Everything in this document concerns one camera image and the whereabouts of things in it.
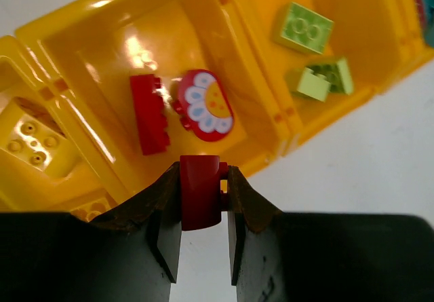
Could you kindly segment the light green square lego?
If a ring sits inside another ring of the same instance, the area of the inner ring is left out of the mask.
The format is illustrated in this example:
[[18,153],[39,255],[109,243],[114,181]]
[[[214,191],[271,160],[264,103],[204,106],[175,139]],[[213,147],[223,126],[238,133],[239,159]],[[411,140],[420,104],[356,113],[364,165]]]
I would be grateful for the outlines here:
[[292,94],[325,102],[331,83],[324,75],[316,74],[310,68],[293,69],[285,75],[285,82]]

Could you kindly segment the red arched lego brick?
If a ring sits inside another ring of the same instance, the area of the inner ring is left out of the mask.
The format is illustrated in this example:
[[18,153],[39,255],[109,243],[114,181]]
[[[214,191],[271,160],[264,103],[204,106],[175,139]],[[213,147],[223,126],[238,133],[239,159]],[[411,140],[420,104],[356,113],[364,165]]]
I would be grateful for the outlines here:
[[217,155],[180,156],[181,223],[183,231],[213,227],[221,222],[221,181],[229,165]]

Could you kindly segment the blue round lego brick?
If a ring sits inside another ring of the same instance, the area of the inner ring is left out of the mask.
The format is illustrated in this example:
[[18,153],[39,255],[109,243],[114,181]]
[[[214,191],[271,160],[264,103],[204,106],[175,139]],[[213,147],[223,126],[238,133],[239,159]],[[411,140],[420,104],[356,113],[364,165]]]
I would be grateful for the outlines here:
[[433,0],[414,0],[425,43],[433,48]]

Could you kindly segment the yellow green lego stack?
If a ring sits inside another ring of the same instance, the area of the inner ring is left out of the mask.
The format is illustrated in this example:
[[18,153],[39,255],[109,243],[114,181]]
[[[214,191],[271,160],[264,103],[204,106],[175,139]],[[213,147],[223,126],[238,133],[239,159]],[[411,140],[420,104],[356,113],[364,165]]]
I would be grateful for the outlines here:
[[1,150],[52,178],[68,176],[81,159],[45,107],[17,96],[1,112]]

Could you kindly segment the light green curved lego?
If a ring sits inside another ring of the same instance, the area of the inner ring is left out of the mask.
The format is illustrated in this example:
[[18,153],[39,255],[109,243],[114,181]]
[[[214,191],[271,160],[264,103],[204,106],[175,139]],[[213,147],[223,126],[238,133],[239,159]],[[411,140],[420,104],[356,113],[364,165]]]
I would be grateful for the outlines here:
[[277,12],[271,38],[286,48],[310,54],[323,54],[334,22],[309,8],[290,2]]

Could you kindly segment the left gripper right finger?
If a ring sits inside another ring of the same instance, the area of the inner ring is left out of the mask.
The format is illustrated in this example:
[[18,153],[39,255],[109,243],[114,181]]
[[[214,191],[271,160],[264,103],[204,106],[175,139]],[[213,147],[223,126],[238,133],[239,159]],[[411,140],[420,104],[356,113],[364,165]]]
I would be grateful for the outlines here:
[[407,214],[284,212],[228,173],[238,301],[432,301],[433,228]]

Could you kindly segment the yellow round lego top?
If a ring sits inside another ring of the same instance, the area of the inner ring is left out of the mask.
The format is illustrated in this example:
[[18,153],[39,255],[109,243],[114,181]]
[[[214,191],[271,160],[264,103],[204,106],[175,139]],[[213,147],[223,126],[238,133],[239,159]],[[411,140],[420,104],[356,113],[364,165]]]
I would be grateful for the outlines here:
[[82,221],[90,222],[97,216],[104,214],[116,206],[116,202],[110,197],[100,197],[94,201],[82,204],[72,209],[71,214]]

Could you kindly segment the red round lego stack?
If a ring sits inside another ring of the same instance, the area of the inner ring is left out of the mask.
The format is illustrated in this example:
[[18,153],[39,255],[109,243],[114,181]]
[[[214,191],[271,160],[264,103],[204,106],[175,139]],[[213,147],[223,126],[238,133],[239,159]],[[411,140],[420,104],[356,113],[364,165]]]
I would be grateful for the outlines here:
[[205,142],[222,140],[235,123],[219,78],[205,69],[191,69],[181,77],[172,108],[184,129]]

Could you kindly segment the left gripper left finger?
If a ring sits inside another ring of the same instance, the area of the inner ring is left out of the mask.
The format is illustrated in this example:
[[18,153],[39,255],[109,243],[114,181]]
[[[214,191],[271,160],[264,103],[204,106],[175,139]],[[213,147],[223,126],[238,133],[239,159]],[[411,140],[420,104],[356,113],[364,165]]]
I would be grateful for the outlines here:
[[180,166],[117,207],[1,214],[2,301],[168,301],[180,252]]

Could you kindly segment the red green blue lego stack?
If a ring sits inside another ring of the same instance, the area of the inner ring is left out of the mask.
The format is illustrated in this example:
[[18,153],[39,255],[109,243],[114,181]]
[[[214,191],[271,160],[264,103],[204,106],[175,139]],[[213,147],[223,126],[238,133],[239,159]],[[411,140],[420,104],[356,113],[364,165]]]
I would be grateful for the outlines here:
[[130,76],[136,125],[143,155],[163,153],[170,145],[161,79],[154,74]]

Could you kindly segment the yellow compartment bin tray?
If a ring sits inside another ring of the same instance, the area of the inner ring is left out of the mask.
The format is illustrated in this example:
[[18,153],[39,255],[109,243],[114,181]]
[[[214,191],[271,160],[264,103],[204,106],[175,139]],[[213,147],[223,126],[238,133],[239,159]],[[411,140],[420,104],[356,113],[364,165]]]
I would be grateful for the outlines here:
[[[279,9],[299,3],[334,22],[324,56],[347,59],[355,91],[317,102],[285,75],[321,58],[271,38]],[[251,175],[433,58],[414,0],[77,0],[1,38],[1,112],[13,97],[45,107],[81,159],[52,178],[1,150],[1,209],[69,210],[138,193],[180,155],[219,155]],[[216,74],[233,130],[205,142],[172,109],[191,69]],[[161,79],[163,153],[143,155],[130,76]]]

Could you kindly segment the light green arched lego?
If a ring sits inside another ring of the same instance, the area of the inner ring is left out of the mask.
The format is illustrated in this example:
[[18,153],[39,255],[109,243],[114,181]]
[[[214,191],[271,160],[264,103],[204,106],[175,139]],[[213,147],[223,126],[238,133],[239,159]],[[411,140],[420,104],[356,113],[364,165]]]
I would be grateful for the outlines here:
[[331,84],[330,92],[351,95],[354,91],[353,78],[347,59],[332,56],[314,60],[307,64],[314,74],[323,75]]

